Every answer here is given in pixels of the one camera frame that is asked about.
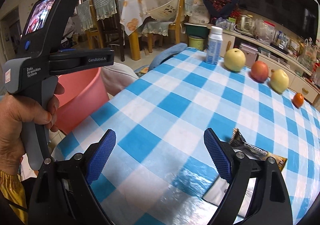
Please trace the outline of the white blue milk bottle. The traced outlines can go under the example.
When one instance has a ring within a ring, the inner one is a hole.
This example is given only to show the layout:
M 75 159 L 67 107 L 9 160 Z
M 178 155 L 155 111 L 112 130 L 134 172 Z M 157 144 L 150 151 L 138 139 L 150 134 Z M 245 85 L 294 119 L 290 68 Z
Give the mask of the white blue milk bottle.
M 208 47 L 206 54 L 206 63 L 216 65 L 219 60 L 223 29 L 216 26 L 211 26 L 208 35 Z

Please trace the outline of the white stool cushion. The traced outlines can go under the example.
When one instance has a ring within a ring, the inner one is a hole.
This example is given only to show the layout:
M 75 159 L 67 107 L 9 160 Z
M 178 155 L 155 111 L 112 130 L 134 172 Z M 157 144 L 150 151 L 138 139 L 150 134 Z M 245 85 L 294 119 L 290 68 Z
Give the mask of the white stool cushion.
M 138 76 L 132 68 L 117 62 L 114 62 L 113 65 L 102 67 L 100 75 L 106 92 L 112 96 L 117 95 L 138 80 Z

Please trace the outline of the red apple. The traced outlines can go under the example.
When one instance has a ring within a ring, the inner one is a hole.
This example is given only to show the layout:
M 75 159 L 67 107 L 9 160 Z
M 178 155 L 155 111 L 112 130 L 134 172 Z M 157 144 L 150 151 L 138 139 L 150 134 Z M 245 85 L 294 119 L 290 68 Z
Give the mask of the red apple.
M 264 83 L 268 78 L 268 70 L 267 64 L 258 60 L 252 65 L 250 75 L 255 81 Z

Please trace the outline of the green plastic bucket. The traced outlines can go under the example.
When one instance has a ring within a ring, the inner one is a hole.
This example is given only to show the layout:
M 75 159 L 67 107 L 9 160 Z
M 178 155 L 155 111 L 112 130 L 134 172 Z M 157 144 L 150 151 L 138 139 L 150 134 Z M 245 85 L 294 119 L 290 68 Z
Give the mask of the green plastic bucket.
M 198 49 L 199 51 L 204 51 L 205 49 L 205 44 L 206 44 L 206 39 L 199 37 L 199 36 L 194 36 L 194 35 L 189 35 L 188 36 L 188 45 L 189 47 Z

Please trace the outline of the wooden chair with lace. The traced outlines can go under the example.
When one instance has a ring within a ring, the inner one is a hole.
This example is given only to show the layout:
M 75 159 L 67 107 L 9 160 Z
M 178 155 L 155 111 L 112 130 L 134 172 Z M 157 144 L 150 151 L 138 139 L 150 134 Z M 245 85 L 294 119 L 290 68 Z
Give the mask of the wooden chair with lace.
M 186 16 L 192 15 L 192 7 L 194 0 L 178 0 L 178 11 L 175 20 L 169 25 L 168 30 L 172 30 L 175 33 L 175 44 L 181 42 L 180 34 L 183 28 L 184 20 Z

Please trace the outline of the white electric kettle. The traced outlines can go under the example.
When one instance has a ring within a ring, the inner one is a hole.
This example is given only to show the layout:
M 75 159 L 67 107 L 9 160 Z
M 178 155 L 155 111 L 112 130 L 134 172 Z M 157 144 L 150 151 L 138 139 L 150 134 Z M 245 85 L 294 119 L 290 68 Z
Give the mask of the white electric kettle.
M 251 14 L 241 14 L 236 21 L 236 29 L 242 33 L 253 36 L 253 16 Z

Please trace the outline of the coffeemix stick sachet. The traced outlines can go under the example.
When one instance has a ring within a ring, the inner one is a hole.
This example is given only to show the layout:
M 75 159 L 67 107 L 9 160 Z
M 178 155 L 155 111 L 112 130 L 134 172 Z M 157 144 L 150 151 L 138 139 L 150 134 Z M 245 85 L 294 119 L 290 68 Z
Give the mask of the coffeemix stick sachet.
M 241 150 L 246 155 L 257 160 L 265 161 L 268 157 L 273 157 L 276 160 L 280 171 L 284 169 L 285 164 L 287 163 L 287 158 L 275 155 L 255 145 L 249 144 L 244 139 L 238 128 L 233 129 L 232 137 L 229 141 L 229 144 L 233 149 Z

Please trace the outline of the pink plastic basin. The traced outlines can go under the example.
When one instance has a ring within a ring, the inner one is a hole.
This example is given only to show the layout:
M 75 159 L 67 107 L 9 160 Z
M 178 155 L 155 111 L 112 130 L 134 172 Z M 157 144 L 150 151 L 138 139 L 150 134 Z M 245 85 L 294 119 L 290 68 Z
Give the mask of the pink plastic basin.
M 100 68 L 93 68 L 59 76 L 65 92 L 57 96 L 56 125 L 65 135 L 109 101 L 100 73 Z

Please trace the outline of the small orange tangerine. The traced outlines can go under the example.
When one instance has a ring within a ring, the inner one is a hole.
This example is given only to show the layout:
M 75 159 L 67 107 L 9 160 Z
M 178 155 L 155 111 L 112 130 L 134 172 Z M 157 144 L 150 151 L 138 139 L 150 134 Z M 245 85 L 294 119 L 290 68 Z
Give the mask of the small orange tangerine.
M 304 96 L 301 93 L 296 93 L 292 98 L 292 103 L 296 108 L 302 107 L 304 104 Z

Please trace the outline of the white blue pouch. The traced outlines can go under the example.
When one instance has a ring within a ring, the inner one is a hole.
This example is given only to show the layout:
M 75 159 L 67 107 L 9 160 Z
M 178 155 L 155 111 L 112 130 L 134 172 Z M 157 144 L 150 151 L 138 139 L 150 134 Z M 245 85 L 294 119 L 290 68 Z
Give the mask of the white blue pouch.
M 235 209 L 235 206 L 241 203 L 241 206 L 237 208 L 237 215 L 244 218 L 249 209 L 255 183 L 256 178 L 250 178 L 248 180 L 248 184 L 246 185 L 245 194 L 243 194 L 244 190 L 240 189 L 239 186 L 231 186 L 231 184 L 229 184 L 225 179 L 218 176 L 202 198 L 206 202 L 218 207 L 228 194 L 225 205 L 228 204 L 229 209 Z

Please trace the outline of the yellow pear near bottle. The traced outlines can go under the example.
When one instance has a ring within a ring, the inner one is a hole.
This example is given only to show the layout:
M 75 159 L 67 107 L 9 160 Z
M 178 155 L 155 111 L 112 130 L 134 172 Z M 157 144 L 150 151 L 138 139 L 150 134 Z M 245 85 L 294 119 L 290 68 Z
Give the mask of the yellow pear near bottle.
M 224 55 L 224 65 L 233 72 L 240 72 L 245 66 L 246 56 L 238 48 L 229 49 Z

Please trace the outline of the blue folded cloth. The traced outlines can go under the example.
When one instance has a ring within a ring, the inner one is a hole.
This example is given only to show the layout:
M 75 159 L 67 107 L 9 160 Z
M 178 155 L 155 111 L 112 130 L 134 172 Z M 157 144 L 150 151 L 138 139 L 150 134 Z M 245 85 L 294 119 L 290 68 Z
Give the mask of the blue folded cloth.
M 179 43 L 179 44 L 175 44 L 174 46 L 171 46 L 171 47 L 167 48 L 166 50 L 162 51 L 159 55 L 157 55 L 153 59 L 153 61 L 149 65 L 148 71 L 150 72 L 151 70 L 153 70 L 154 68 L 156 68 L 157 66 L 162 64 L 163 62 L 167 61 L 168 59 L 172 58 L 173 56 L 186 50 L 186 48 L 187 48 L 187 44 Z

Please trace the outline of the dark blue flower bouquet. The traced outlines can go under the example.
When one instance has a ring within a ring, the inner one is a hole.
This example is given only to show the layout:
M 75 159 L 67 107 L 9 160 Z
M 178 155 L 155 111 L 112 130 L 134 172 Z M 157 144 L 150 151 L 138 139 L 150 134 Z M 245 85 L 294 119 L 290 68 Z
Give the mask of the dark blue flower bouquet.
M 202 0 L 212 18 L 227 18 L 238 0 Z

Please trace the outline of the cream tv cabinet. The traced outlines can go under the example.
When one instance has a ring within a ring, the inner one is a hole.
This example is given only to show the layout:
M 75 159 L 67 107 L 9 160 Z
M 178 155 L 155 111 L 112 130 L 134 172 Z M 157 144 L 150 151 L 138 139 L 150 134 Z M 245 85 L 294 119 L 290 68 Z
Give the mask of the cream tv cabinet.
M 289 89 L 301 93 L 304 99 L 313 106 L 319 103 L 319 89 L 304 77 L 310 72 L 296 59 L 236 31 L 224 30 L 222 36 L 223 44 L 220 53 L 222 57 L 229 48 L 248 47 L 251 53 L 257 53 L 256 60 L 267 64 L 270 73 L 277 69 L 282 69 L 287 73 Z

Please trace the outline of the wooden dining table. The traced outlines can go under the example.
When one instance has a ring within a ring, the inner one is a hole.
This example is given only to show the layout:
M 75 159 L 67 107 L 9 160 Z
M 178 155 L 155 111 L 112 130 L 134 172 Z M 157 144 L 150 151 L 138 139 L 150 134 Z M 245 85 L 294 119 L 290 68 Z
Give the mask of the wooden dining table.
M 124 27 L 125 34 L 129 37 L 131 58 L 140 60 L 140 36 L 158 34 L 167 36 L 169 26 L 174 19 L 168 22 L 159 22 L 143 13 L 142 0 L 119 0 L 120 23 Z

